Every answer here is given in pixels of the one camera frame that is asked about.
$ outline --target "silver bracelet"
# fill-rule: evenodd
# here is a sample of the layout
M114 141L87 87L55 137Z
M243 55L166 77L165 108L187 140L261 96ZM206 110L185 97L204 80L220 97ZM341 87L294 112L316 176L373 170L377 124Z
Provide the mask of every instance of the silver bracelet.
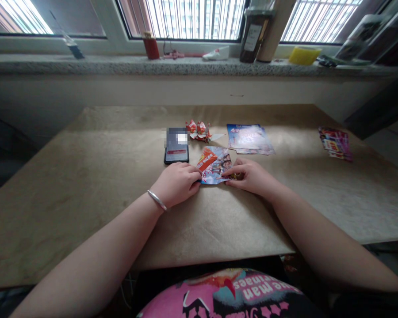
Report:
M154 194L152 191L150 191L150 190L147 190L147 193L152 197L152 199L154 199L155 201L156 201L156 203L158 203L159 205L160 205L160 207L164 210L164 211L166 211L167 210L167 207L165 206L165 204L160 200L160 198L158 198L157 196L156 196L156 194Z

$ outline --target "beige table surface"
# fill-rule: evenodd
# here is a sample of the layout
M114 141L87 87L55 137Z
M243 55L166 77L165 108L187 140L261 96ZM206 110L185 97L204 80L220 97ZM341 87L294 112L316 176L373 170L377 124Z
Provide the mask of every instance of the beige table surface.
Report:
M0 287L34 284L144 193L165 168L162 127L209 121L265 127L276 155L236 155L277 179L361 243L398 240L398 170L350 135L354 163L330 158L313 105L87 108L0 190ZM211 145L227 146L228 136ZM190 144L196 164L205 143ZM289 253L292 244L258 197L224 184L159 220L136 269Z

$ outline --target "shirt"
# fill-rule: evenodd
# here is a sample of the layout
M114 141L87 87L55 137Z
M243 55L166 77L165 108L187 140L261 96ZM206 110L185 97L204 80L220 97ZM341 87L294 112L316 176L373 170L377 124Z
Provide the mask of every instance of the shirt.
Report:
M299 289L253 269L225 269L173 285L138 318L324 317Z

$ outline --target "finger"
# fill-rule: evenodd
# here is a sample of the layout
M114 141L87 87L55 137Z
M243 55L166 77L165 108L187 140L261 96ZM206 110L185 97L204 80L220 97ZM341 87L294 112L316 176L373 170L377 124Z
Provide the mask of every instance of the finger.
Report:
M229 170L227 170L226 172L224 172L221 176L225 177L225 176L228 176L228 175L231 175L234 173L236 173L236 174L246 173L245 166L244 165L234 166L234 167L230 168Z
M186 170L187 170L188 172L190 172L190 173L192 173L192 172L199 172L199 173L202 173L202 172L199 170L198 167L192 166L192 165L189 165L188 167L186 167Z
M233 188L239 188L239 189L243 189L245 186L245 181L243 180L229 180L226 181L226 185L228 186L232 186Z
M189 194L191 196L196 194L199 191L199 187L200 187L200 182L193 183L192 186L189 189Z
M245 159L245 158L237 158L236 161L234 162L235 166L239 166L242 164L246 164L248 163L250 160L249 159Z
M189 166L189 164L188 163L180 163L180 165L179 165L181 168L184 168L184 167L188 167Z
M189 175L189 177L191 178L190 180L191 180L192 182L195 182L195 181L197 181L197 180L202 180L202 173L201 173L201 172L195 171L195 172L192 172L192 173Z

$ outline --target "hand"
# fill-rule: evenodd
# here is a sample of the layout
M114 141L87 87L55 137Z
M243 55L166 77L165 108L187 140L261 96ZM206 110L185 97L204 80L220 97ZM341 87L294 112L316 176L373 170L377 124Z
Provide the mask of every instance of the hand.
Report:
M168 166L150 188L170 208L186 201L199 191L201 171L188 163L173 163Z
M226 185L256 193L270 201L279 189L284 188L280 182L253 160L237 158L234 166L224 172L222 176L231 174L243 174L243 179L226 181Z

